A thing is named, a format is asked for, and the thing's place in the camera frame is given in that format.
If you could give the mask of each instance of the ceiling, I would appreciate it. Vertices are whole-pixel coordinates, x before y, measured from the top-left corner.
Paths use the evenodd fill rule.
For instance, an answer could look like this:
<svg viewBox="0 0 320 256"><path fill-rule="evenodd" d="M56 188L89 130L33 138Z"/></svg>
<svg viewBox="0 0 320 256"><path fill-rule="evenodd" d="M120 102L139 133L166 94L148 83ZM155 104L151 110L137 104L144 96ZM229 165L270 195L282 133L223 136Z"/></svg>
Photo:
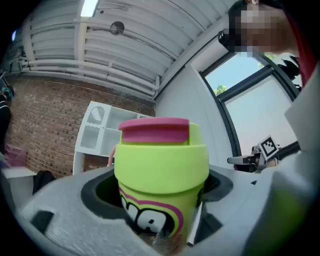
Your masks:
<svg viewBox="0 0 320 256"><path fill-rule="evenodd" d="M156 84L156 77L162 81L181 54L215 26L235 0L100 0L94 16L89 18L80 17L83 2L40 3L27 25L17 31L8 56L12 59L21 49L28 61L91 62ZM125 26L118 36L110 33L116 21ZM138 96L145 95L137 88L119 86L130 93L136 91ZM156 93L153 88L146 97Z"/></svg>

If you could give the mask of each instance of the black bag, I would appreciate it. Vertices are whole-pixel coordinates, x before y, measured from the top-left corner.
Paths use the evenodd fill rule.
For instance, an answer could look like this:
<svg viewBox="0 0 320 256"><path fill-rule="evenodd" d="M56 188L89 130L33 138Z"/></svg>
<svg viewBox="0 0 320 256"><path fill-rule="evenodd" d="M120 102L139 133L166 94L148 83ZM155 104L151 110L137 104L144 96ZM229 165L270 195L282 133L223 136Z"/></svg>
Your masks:
<svg viewBox="0 0 320 256"><path fill-rule="evenodd" d="M32 195L34 195L37 191L43 188L48 183L54 181L56 178L52 175L52 173L48 170L40 170L33 177L33 190Z"/></svg>

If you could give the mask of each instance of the pipe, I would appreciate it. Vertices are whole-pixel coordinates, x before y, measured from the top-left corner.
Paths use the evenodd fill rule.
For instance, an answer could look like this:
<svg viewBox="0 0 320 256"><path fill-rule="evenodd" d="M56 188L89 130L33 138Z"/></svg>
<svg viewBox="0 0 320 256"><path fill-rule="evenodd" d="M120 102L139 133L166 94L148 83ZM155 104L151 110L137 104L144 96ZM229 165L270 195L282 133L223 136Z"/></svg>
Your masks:
<svg viewBox="0 0 320 256"><path fill-rule="evenodd" d="M6 73L6 71L3 71L2 75L0 76L0 80L5 76Z"/></svg>
<svg viewBox="0 0 320 256"><path fill-rule="evenodd" d="M148 95L146 95L143 92L140 92L140 91L116 84L116 83L111 83L108 81L103 81L103 80L100 80L97 78L78 75L78 74L62 73L62 72L55 72L55 71L28 71L28 72L25 72L25 74L26 75L31 74L32 76L53 76L53 77L58 77L58 78L73 79L73 80L77 80L77 81L85 81L86 83L91 83L91 84L94 84L97 86L102 86L102 87L106 87L106 88L110 88L110 89L114 89L114 90L119 90L120 92L124 92L127 94L129 93L129 94L134 95L136 97L143 98L147 101L151 100L152 99L151 97L155 95L154 92L150 96L149 93L148 93Z"/></svg>
<svg viewBox="0 0 320 256"><path fill-rule="evenodd" d="M22 66L30 66L30 65L77 65L77 66L84 66L100 71L105 71L114 75L118 75L120 77L127 78L129 80L132 80L134 82L137 82L141 85L147 86L149 88L152 88L154 90L157 90L158 88L151 82L148 82L146 80L143 80L139 77L136 77L132 74L114 69L112 67L108 67L105 65L100 65L92 62L87 61L79 61L79 60L72 60L72 59L43 59L43 60L31 60L31 61L25 61L21 62Z"/></svg>
<svg viewBox="0 0 320 256"><path fill-rule="evenodd" d="M86 69L81 69L77 67L63 67L63 66L33 66L33 67L24 67L22 69L23 72L28 72L28 71L62 71L62 72L72 72L72 73L79 73L79 74L84 74L87 76L91 77L96 77L102 80L108 80L111 82L115 82L130 88L133 88L135 90L138 90L140 92L143 92L148 95L153 95L154 92L151 90L148 90L146 88L143 88L133 82L123 80L118 77L114 77L112 75L108 74L102 74L99 72L91 71L91 70L86 70Z"/></svg>
<svg viewBox="0 0 320 256"><path fill-rule="evenodd" d="M76 68L76 67L65 67L65 66L33 66L33 67L24 67L22 69L23 72L26 71L37 71L37 70L42 70L42 71L62 71L62 72L73 72L73 73L80 73L84 75L88 75L91 77L96 77L100 79L107 79L107 74L102 74L90 70L85 70L81 68Z"/></svg>
<svg viewBox="0 0 320 256"><path fill-rule="evenodd" d="M11 73L7 73L6 76L13 76L13 75L18 75L21 74L21 71L16 71L16 72L11 72Z"/></svg>

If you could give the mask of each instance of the white shelf unit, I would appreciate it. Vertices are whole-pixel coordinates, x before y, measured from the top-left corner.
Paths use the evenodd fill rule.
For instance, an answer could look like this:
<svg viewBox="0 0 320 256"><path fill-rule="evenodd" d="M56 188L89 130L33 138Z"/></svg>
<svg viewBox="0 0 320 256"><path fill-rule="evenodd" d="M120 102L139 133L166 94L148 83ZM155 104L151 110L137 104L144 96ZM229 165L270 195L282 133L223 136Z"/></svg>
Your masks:
<svg viewBox="0 0 320 256"><path fill-rule="evenodd" d="M121 123L141 118L144 114L91 101L82 120L76 138L73 175L82 172L83 155L109 157L114 146L120 141Z"/></svg>

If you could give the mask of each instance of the pink lid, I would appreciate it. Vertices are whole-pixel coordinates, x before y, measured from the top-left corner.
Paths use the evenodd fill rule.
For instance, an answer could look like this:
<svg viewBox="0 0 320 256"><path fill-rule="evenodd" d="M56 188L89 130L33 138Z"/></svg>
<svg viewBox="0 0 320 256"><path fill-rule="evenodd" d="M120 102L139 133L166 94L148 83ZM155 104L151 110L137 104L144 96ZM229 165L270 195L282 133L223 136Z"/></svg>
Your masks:
<svg viewBox="0 0 320 256"><path fill-rule="evenodd" d="M134 119L121 123L122 141L132 143L184 143L189 120L175 117Z"/></svg>

